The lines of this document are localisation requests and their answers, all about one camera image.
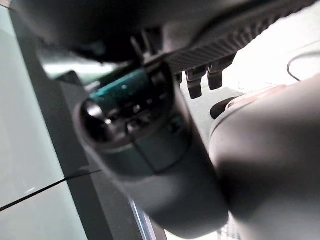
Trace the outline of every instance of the ribbed plastic surface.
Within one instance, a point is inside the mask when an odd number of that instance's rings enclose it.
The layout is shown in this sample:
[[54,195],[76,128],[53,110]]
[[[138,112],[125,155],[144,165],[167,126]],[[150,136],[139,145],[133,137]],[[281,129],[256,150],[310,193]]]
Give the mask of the ribbed plastic surface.
[[235,54],[237,51],[247,46],[278,19],[287,17],[292,13],[296,13],[304,7],[306,6],[301,6],[296,9],[288,9],[282,14],[269,15],[233,32],[226,31],[225,35],[222,35],[212,43],[195,49],[181,51],[168,57],[166,61],[174,74],[212,63],[223,57]]

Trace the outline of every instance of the gray surface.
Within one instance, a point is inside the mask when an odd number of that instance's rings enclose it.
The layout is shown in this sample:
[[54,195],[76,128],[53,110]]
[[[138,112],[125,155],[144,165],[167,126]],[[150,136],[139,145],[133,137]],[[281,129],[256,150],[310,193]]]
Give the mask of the gray surface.
[[320,75],[217,120],[210,157],[242,239],[319,239],[319,92]]
[[[0,207],[64,178],[8,10],[0,6]],[[68,185],[0,212],[1,240],[86,240]]]

